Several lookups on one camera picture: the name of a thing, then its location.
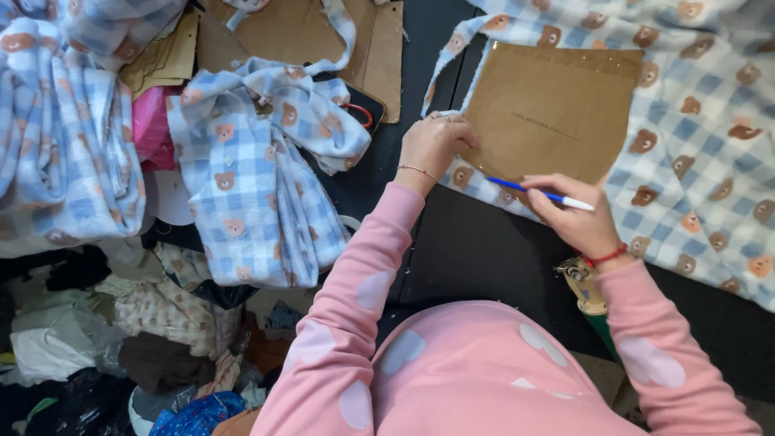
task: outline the bracelet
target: bracelet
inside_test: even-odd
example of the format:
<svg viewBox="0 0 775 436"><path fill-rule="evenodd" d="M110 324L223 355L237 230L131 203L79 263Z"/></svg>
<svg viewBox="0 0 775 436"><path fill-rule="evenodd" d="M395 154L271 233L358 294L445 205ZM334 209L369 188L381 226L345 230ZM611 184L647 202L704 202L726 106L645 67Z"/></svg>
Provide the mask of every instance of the bracelet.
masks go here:
<svg viewBox="0 0 775 436"><path fill-rule="evenodd" d="M628 247L627 244L625 244L624 242L621 242L621 241L619 241L619 243L621 245L619 245L619 248L617 248L616 251L614 251L613 253L610 253L608 255L605 255L602 258L590 259L587 256L584 256L583 254L581 255L581 258L584 259L587 262L587 264L590 265L592 268L595 268L599 264L601 264L601 263L603 263L605 261L610 261L611 259L616 259L619 256L621 256L622 254L627 252L627 247Z"/></svg>
<svg viewBox="0 0 775 436"><path fill-rule="evenodd" d="M410 166L410 165L399 165L399 166L398 166L398 169L400 170L401 168L409 168L409 169L412 169L412 170L420 171L420 172L421 172L421 173L423 173L424 175L428 175L428 176L430 176L430 177L431 177L433 180L436 180L436 183L439 183L439 179L437 179L436 177L434 177L434 176L433 176L433 174L431 174L431 173L427 172L426 170L421 170L420 168L417 168L417 167L412 167L412 166Z"/></svg>

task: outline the pink sweatshirt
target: pink sweatshirt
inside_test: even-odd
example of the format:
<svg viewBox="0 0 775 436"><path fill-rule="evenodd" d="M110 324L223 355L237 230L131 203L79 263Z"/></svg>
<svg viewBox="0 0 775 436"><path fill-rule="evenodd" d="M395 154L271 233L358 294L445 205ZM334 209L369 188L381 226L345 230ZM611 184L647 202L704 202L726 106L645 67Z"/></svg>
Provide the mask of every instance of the pink sweatshirt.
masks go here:
<svg viewBox="0 0 775 436"><path fill-rule="evenodd" d="M417 313L369 360L424 204L416 192L387 185L298 324L250 435L645 434L608 409L554 337L504 304ZM642 262L602 275L598 285L654 434L761 434Z"/></svg>

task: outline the person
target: person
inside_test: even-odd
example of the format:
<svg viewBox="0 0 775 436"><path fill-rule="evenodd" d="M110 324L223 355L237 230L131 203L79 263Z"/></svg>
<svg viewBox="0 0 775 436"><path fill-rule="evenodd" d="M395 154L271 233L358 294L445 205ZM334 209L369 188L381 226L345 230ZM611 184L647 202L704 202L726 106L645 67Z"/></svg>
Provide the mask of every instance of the person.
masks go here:
<svg viewBox="0 0 775 436"><path fill-rule="evenodd" d="M477 146L458 115L434 112L409 129L395 180L298 324L251 436L645 434L608 408L557 340L505 304L424 310L396 327L374 355L377 321L424 198L454 154ZM523 186L568 244L589 258L621 252L601 189L563 175L527 177ZM559 209L538 187L591 204L594 212ZM596 267L613 341L653 433L762 434L643 262L621 253Z"/></svg>

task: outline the pink plastic bag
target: pink plastic bag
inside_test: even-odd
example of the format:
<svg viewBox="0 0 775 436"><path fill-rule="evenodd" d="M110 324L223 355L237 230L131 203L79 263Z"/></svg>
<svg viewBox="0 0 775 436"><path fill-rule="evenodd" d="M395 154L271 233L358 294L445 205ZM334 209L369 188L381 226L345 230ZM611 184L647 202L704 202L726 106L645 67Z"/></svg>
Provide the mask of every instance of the pink plastic bag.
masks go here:
<svg viewBox="0 0 775 436"><path fill-rule="evenodd" d="M178 86L154 86L132 104L132 136L143 171L175 169L165 99L180 93Z"/></svg>

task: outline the hand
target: hand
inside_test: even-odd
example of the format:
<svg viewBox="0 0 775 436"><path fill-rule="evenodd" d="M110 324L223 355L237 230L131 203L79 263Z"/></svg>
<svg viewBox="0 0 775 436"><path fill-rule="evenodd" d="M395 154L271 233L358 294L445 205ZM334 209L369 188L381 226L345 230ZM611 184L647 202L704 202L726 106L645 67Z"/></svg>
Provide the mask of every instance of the hand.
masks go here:
<svg viewBox="0 0 775 436"><path fill-rule="evenodd" d="M528 197L533 209L571 247L587 257L603 258L621 246L616 233L611 207L600 188L579 182L566 175L526 175L522 187L528 188ZM585 202L594 207L594 212L571 207L561 210L537 188L551 187L565 196ZM600 272L624 266L634 261L629 254L605 261L597 266Z"/></svg>
<svg viewBox="0 0 775 436"><path fill-rule="evenodd" d="M400 168L395 182L425 197L452 164L452 158L470 147L479 147L474 128L461 115L432 112L404 135L399 165L425 170L433 177L411 168Z"/></svg>

